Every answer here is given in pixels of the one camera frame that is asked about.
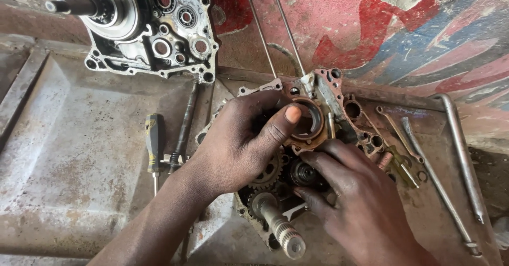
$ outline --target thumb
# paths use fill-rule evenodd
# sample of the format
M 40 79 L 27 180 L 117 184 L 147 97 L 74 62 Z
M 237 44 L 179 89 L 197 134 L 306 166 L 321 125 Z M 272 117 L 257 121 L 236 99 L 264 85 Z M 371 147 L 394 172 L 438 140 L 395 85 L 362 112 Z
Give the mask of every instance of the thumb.
M 290 137 L 302 115 L 297 105 L 297 103 L 287 105 L 269 119 L 258 136 L 249 143 L 253 152 L 257 152 L 262 158 L 270 158 Z
M 332 209 L 325 197 L 308 187 L 295 187 L 293 191 L 308 204 L 308 208 L 323 223 L 327 213 Z

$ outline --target concrete wall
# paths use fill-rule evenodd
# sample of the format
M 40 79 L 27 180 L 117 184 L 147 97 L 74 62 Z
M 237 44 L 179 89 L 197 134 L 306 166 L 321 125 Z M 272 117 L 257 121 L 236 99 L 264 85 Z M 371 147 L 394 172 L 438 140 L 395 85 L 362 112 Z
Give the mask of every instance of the concrete wall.
M 87 43 L 45 0 L 0 0 L 0 32 Z M 214 0 L 220 65 L 270 72 L 247 0 Z M 347 84 L 457 103 L 467 141 L 509 152 L 507 0 L 281 0 L 304 67 L 339 67 Z M 277 70 L 296 74 L 274 0 L 254 0 Z

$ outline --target gear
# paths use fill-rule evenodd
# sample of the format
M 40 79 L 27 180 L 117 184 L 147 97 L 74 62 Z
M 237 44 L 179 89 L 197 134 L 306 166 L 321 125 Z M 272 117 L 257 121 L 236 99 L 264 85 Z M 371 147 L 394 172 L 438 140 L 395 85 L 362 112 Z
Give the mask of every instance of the gear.
M 274 155 L 269 161 L 269 164 L 263 170 L 260 175 L 255 178 L 252 182 L 250 182 L 247 186 L 252 189 L 267 189 L 274 185 L 279 176 L 281 175 L 281 171 L 283 170 L 283 156 L 281 152 L 276 151 Z
M 247 210 L 249 212 L 249 215 L 253 217 L 254 219 L 262 222 L 265 219 L 261 217 L 259 214 L 257 214 L 259 211 L 256 211 L 255 208 L 259 207 L 260 197 L 266 196 L 267 199 L 271 199 L 276 201 L 276 203 L 279 203 L 279 198 L 277 197 L 277 194 L 271 190 L 256 190 L 254 193 L 252 193 L 249 198 L 247 199 Z

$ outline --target spanner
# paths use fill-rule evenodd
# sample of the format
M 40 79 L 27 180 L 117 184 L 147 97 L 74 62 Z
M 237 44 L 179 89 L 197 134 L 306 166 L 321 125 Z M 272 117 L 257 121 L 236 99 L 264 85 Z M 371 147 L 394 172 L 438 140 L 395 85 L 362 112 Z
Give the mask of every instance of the spanner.
M 398 126 L 396 126 L 396 123 L 394 122 L 394 120 L 391 118 L 391 116 L 387 113 L 384 112 L 382 106 L 378 106 L 376 108 L 377 110 L 377 113 L 381 114 L 381 115 L 384 115 L 385 118 L 387 118 L 387 120 L 389 120 L 389 123 L 391 124 L 392 128 L 396 131 L 396 134 L 398 134 L 398 137 L 400 138 L 401 142 L 403 143 L 403 146 L 405 147 L 405 149 L 407 149 L 407 152 L 412 156 L 414 157 L 419 163 L 421 164 L 424 164 L 424 159 L 423 157 L 421 157 L 420 155 L 416 154 L 412 148 L 410 147 L 410 145 L 408 144 L 407 140 L 405 139 L 405 137 L 403 136 L 403 134 L 401 133 L 400 129 L 398 128 Z

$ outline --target sprocket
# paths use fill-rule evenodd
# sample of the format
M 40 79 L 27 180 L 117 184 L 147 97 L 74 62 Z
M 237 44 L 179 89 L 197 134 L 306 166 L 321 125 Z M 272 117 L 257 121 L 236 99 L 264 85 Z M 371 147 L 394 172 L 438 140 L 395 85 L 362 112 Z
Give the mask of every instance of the sprocket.
M 269 194 L 271 194 L 273 196 L 272 199 L 275 199 L 276 202 L 279 201 L 279 198 L 277 197 L 277 194 L 275 192 L 271 191 L 271 190 L 256 190 L 256 191 L 254 191 L 254 193 L 252 193 L 249 196 L 249 198 L 247 199 L 247 210 L 249 212 L 249 215 L 251 217 L 253 217 L 254 219 L 260 221 L 260 222 L 264 221 L 265 219 L 263 217 L 260 217 L 260 216 L 256 215 L 256 211 L 253 208 L 253 202 L 255 201 L 255 198 L 258 195 L 260 195 L 260 194 L 263 195 L 263 193 L 269 193 Z
M 277 179 L 281 175 L 282 170 L 283 170 L 283 155 L 278 150 L 274 152 L 274 155 L 270 159 L 269 164 L 263 170 L 263 172 L 252 182 L 250 182 L 247 186 L 256 190 L 268 189 L 269 187 L 274 185 L 274 183 L 277 181 Z

